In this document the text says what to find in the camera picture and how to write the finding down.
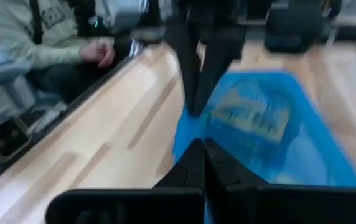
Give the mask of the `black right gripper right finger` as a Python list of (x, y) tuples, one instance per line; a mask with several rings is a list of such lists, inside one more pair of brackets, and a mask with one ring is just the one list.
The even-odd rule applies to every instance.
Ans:
[(214, 140), (204, 144), (212, 224), (356, 224), (356, 188), (270, 184)]

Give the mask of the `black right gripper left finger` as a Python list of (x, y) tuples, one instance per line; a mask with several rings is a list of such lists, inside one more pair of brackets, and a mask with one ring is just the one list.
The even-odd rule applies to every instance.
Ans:
[(204, 224), (205, 148), (193, 139), (150, 189), (74, 189), (56, 196), (46, 224)]

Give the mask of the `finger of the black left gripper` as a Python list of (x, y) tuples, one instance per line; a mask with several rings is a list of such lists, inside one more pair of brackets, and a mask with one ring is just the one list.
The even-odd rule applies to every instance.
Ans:
[(208, 37), (194, 99), (194, 116), (201, 115), (219, 79), (232, 61), (241, 59), (245, 36), (243, 30), (220, 30)]
[(165, 33), (165, 41), (176, 53), (180, 65), (187, 111), (192, 116), (200, 116), (201, 110), (195, 103), (201, 65), (197, 54), (199, 32), (196, 29), (168, 28)]

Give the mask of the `blue plastic pencil box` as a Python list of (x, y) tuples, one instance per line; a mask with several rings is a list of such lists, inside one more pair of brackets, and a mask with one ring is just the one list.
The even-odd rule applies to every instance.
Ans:
[[(274, 103), (284, 101), (289, 105), (291, 115), (279, 143), (210, 117), (229, 89), (248, 87), (260, 89)], [(356, 188), (356, 171), (289, 72), (225, 74), (200, 117), (182, 113), (172, 150), (175, 162), (193, 139), (201, 139), (204, 144), (207, 138), (270, 184)]]

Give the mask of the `yellow crayon box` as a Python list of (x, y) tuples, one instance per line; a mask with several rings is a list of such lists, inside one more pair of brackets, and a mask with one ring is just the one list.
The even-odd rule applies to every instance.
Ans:
[(211, 110), (210, 117), (219, 119), (246, 133), (256, 134), (279, 143), (291, 115), (284, 101), (273, 102), (258, 88), (231, 88)]

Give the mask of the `person's hand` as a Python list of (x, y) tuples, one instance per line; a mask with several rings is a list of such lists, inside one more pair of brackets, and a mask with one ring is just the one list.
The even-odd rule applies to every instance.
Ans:
[(79, 51), (83, 61), (97, 63), (99, 67), (110, 66), (115, 58), (115, 50), (106, 40), (91, 42)]

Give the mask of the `dark square box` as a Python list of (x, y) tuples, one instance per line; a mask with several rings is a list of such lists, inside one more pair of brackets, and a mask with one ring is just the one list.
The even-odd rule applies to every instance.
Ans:
[(15, 157), (32, 140), (28, 127), (19, 118), (0, 119), (0, 163)]

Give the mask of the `person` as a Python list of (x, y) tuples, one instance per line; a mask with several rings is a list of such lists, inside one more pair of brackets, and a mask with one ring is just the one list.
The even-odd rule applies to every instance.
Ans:
[[(0, 52), (13, 62), (29, 61), (34, 83), (69, 104), (124, 57), (128, 41), (97, 33), (88, 23), (94, 15), (94, 0), (0, 0)], [(98, 40), (115, 50), (108, 67), (80, 56)]]

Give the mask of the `grey office chair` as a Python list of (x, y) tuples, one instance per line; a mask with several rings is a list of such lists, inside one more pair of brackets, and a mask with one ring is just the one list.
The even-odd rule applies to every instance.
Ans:
[(61, 97), (40, 89), (32, 73), (29, 62), (0, 63), (0, 124), (9, 119), (26, 126), (38, 121), (48, 124), (66, 112)]

